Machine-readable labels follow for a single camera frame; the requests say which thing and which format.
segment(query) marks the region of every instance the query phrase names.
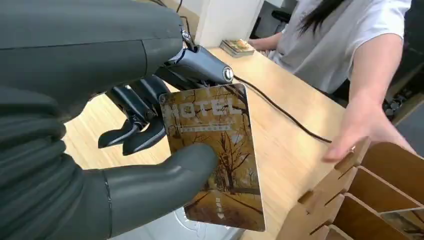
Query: wooden desk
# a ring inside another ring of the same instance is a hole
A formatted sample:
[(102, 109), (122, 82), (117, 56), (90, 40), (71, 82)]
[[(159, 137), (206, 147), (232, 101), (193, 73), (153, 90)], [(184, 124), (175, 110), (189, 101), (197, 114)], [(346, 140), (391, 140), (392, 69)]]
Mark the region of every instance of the wooden desk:
[[(344, 111), (342, 107), (258, 52), (242, 58), (232, 58), (220, 49), (211, 52), (305, 127), (328, 139), (335, 137)], [(243, 239), (274, 240), (297, 199), (332, 166), (320, 162), (327, 149), (325, 143), (304, 133), (255, 92), (250, 90), (248, 97), (267, 231), (246, 231)], [(124, 119), (106, 96), (96, 97), (79, 117), (66, 124), (67, 152), (87, 169), (157, 164), (170, 155), (166, 139), (151, 149), (126, 157), (122, 156), (120, 146), (97, 149), (99, 136), (120, 128)]]

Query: stack of cards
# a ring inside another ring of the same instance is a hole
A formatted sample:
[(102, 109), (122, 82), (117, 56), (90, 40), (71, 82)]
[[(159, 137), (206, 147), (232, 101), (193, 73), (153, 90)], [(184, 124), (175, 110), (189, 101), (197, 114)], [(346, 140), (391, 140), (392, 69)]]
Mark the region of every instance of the stack of cards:
[(246, 41), (239, 40), (224, 40), (219, 46), (234, 58), (252, 55), (255, 49)]
[(264, 231), (245, 86), (236, 83), (167, 93), (160, 96), (160, 107), (171, 153), (204, 143), (219, 160), (203, 189), (184, 207), (187, 218)]
[(411, 240), (424, 240), (424, 208), (381, 212), (381, 218)]

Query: woman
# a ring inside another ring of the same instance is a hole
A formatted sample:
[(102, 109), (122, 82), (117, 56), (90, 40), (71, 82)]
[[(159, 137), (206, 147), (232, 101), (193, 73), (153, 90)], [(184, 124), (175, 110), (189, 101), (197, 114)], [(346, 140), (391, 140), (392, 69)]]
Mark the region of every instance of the woman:
[(325, 162), (341, 160), (364, 137), (415, 153), (382, 109), (401, 61), (410, 7), (411, 0), (299, 0), (283, 32), (249, 41), (326, 93), (350, 80), (349, 104)]

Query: wooden card holder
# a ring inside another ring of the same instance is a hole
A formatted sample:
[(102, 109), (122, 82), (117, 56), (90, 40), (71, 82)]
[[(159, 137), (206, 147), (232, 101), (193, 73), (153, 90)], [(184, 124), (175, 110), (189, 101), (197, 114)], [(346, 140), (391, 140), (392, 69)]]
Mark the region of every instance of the wooden card holder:
[(424, 159), (364, 139), (306, 192), (277, 240), (408, 240), (379, 213), (424, 207)]

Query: robotic hand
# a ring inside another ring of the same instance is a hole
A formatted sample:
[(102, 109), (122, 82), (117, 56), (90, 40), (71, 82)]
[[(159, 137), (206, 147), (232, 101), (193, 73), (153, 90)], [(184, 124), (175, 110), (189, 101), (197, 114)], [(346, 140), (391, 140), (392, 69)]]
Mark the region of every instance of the robotic hand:
[(0, 239), (107, 239), (196, 195), (217, 165), (207, 145), (159, 165), (82, 170), (61, 141), (63, 122), (106, 93), (127, 120), (98, 145), (135, 153), (165, 135), (162, 80), (230, 83), (231, 68), (181, 29), (174, 11), (131, 0), (0, 3)]

